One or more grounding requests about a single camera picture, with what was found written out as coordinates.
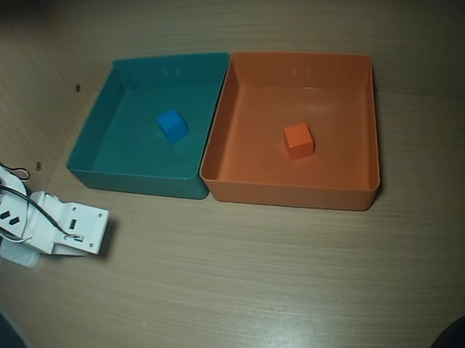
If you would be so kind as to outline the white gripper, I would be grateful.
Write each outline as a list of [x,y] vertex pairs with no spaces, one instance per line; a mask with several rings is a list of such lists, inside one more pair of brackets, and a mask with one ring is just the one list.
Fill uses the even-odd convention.
[[[30,198],[35,201],[61,227],[59,217],[61,202],[58,198],[44,192],[33,192]],[[36,207],[28,205],[26,235],[30,237],[29,244],[42,253],[49,255],[86,256],[86,251],[58,244],[64,235]]]

